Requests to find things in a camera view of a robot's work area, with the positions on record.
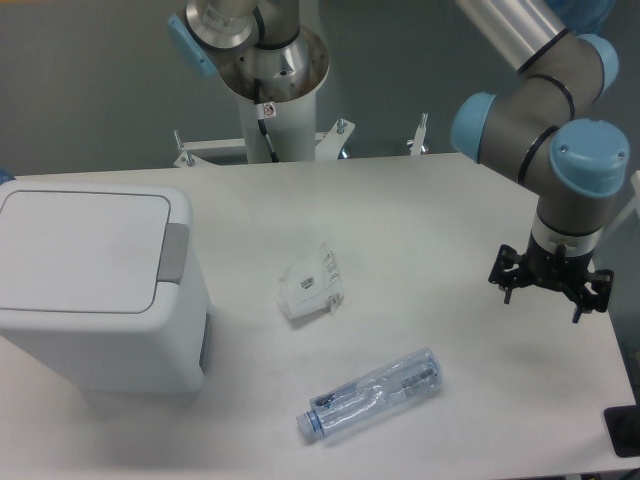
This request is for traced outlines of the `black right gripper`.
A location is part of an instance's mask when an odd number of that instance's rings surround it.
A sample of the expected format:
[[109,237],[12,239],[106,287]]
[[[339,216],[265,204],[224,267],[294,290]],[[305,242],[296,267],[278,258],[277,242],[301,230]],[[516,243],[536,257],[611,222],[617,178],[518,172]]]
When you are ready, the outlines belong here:
[[575,304],[572,322],[578,323],[583,314],[593,311],[605,313],[608,309],[614,283],[614,272],[609,269],[590,271],[591,255],[569,257],[567,249],[557,245],[551,251],[529,238],[524,255],[502,244],[491,268],[488,281],[504,294],[509,304],[515,289],[537,286],[564,292]]

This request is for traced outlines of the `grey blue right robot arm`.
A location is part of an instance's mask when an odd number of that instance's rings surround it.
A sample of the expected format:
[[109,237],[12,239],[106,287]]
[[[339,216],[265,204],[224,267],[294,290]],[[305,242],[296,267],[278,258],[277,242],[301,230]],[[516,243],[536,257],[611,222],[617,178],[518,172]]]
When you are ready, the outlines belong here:
[[630,144],[585,113],[616,79],[617,53],[597,35],[572,33],[544,1],[463,1],[460,9],[523,82],[506,98],[470,96],[451,144],[538,198],[526,250],[502,245],[489,280],[505,294],[529,286],[562,293],[576,316],[603,312],[614,274],[590,263]]

